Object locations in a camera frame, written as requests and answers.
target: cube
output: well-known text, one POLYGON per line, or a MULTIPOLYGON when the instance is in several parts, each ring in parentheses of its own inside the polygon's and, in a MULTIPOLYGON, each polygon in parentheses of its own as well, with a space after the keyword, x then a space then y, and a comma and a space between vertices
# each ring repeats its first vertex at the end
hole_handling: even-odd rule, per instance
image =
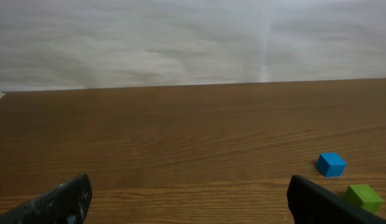
POLYGON ((383 204, 382 198, 367 184, 350 185, 344 196, 345 200, 363 208, 371 213, 376 213, 383 204))
POLYGON ((335 152, 322 153, 319 156, 316 167, 325 177, 339 177, 347 164, 335 152))

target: brown wooden surface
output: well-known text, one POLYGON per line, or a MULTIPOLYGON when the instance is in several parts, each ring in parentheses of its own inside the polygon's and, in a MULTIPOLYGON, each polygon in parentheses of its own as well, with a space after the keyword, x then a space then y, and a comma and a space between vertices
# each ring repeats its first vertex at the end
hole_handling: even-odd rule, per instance
POLYGON ((385 200, 386 79, 8 93, 0 213, 86 172, 86 223, 293 223, 301 174, 385 200), (314 168, 347 162, 340 179, 314 168))

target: blue block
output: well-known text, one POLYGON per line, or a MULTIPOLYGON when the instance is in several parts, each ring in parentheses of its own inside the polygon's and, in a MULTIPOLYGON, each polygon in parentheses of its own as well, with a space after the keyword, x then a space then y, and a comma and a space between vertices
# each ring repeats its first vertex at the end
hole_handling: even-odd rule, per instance
POLYGON ((339 177, 343 173, 346 162, 335 152, 322 153, 316 167, 325 177, 339 177))

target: wooden table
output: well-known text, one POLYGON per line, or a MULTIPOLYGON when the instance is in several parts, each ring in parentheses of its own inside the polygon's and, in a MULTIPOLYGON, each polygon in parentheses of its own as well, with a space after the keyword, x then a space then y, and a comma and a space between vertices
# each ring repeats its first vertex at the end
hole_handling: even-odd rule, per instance
POLYGON ((86 223, 293 223, 301 174, 384 198, 386 79, 8 93, 0 213, 87 173, 86 223), (321 152, 347 162, 339 179, 321 152))

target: white paper sheet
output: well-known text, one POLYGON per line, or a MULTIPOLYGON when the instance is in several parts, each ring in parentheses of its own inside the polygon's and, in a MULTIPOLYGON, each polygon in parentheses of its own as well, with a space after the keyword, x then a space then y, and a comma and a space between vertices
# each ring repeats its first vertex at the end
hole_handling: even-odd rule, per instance
POLYGON ((0 0, 0 91, 386 77, 386 0, 0 0))

